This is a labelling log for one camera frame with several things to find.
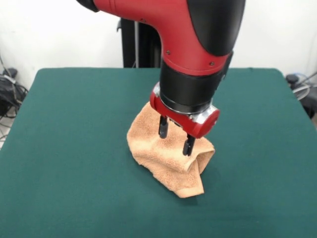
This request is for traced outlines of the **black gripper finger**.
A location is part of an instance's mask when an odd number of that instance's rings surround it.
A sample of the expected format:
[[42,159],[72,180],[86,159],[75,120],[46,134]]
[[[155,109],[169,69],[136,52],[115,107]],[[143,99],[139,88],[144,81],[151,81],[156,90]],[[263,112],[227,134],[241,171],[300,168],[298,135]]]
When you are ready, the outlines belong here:
[[183,147],[183,155],[184,156],[191,156],[194,144],[195,144],[195,137],[191,136],[190,134],[187,134],[187,140],[184,143]]
[[168,133],[167,117],[160,116],[158,134],[161,139],[165,139],[167,137],[167,133]]

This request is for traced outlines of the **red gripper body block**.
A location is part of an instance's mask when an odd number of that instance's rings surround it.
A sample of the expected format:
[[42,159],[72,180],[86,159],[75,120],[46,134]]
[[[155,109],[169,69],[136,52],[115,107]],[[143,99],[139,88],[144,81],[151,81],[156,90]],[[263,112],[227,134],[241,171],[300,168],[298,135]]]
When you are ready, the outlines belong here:
[[200,114],[183,115],[166,107],[160,97],[154,92],[150,96],[150,105],[161,116],[167,117],[167,120],[170,119],[187,134],[190,134],[195,138],[202,138],[207,135],[215,125],[220,114],[220,111],[217,108],[210,105]]

